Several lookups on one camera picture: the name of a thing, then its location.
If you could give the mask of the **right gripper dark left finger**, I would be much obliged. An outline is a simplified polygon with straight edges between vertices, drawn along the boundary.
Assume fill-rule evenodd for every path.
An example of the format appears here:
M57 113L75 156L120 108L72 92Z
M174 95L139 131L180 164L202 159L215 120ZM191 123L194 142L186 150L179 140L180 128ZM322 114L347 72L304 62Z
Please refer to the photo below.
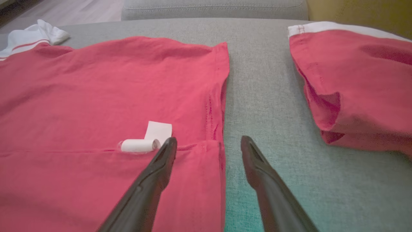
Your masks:
M99 227L99 232L152 231L160 196L169 183L176 152L176 138L168 138Z

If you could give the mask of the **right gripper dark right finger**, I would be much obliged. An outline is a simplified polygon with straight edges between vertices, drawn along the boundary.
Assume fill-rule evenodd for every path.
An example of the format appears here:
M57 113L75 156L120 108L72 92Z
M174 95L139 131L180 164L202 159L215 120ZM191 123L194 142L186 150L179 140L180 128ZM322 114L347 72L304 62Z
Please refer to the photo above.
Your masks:
M318 229L253 139L242 136L243 166L256 191L265 232L317 232Z

